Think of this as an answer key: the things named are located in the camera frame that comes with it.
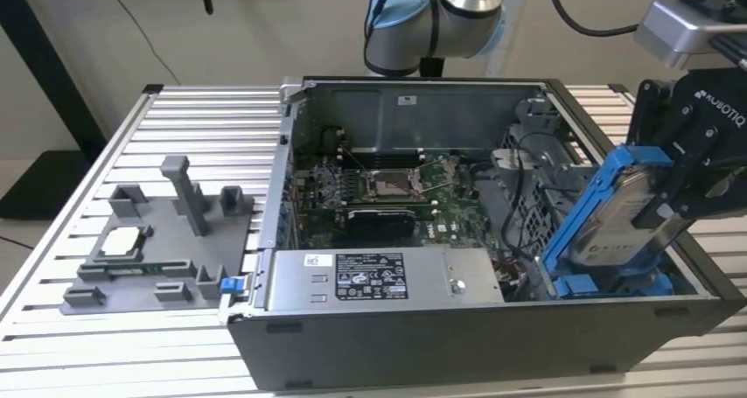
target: motherboard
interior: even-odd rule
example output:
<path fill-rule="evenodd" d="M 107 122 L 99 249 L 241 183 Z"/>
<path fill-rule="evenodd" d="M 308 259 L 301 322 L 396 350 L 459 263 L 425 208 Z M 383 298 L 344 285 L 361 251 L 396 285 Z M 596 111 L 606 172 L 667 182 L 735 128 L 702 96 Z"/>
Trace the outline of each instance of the motherboard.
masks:
<path fill-rule="evenodd" d="M 474 186 L 484 161 L 459 151 L 305 157 L 293 173 L 299 248 L 420 247 L 498 251 Z"/>

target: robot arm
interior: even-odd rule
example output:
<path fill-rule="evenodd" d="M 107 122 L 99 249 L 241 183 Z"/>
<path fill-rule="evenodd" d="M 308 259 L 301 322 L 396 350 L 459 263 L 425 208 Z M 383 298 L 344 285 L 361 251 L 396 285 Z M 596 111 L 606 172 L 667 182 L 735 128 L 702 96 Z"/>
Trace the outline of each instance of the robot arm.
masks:
<path fill-rule="evenodd" d="M 640 84 L 627 143 L 543 254 L 559 297 L 667 294 L 658 269 L 667 246 L 696 219 L 747 213 L 742 1 L 655 0 L 648 8 L 635 39 L 691 71 L 674 85 Z"/>
<path fill-rule="evenodd" d="M 500 37 L 502 2 L 377 0 L 364 48 L 371 72 L 407 76 L 423 58 L 471 57 L 491 49 Z"/>

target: blue latch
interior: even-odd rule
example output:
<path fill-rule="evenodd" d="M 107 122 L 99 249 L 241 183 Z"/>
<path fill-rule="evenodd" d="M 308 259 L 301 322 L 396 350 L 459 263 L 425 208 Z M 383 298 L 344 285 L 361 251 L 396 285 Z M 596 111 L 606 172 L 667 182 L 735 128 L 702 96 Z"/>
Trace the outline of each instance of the blue latch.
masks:
<path fill-rule="evenodd" d="M 244 292 L 244 277 L 228 277 L 220 280 L 220 294 L 236 295 Z"/>
<path fill-rule="evenodd" d="M 588 274 L 574 274 L 559 276 L 554 281 L 558 297 L 570 298 L 591 295 L 599 291 L 596 284 Z"/>

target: green circuit board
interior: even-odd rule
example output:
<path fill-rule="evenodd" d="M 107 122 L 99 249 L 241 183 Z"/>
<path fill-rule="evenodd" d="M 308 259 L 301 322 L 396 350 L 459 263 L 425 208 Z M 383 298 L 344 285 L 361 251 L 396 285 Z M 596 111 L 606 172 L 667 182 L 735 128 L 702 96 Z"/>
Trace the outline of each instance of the green circuit board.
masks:
<path fill-rule="evenodd" d="M 343 169 L 332 161 L 307 161 L 296 171 L 300 248 L 351 248 L 345 243 L 348 213 L 408 211 L 415 229 L 387 247 L 448 244 L 452 248 L 498 250 L 470 166 L 447 153 L 424 155 L 411 169 Z"/>

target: white label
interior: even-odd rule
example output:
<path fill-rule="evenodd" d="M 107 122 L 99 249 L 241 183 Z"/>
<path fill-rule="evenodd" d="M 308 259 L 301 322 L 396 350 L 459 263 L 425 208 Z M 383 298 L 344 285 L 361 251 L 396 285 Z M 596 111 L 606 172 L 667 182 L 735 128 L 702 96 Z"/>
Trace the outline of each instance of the white label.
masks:
<path fill-rule="evenodd" d="M 416 105 L 417 104 L 417 97 L 416 96 L 399 96 L 396 98 L 397 105 Z"/>
<path fill-rule="evenodd" d="M 305 267 L 331 267 L 332 254 L 307 254 L 303 265 Z"/>

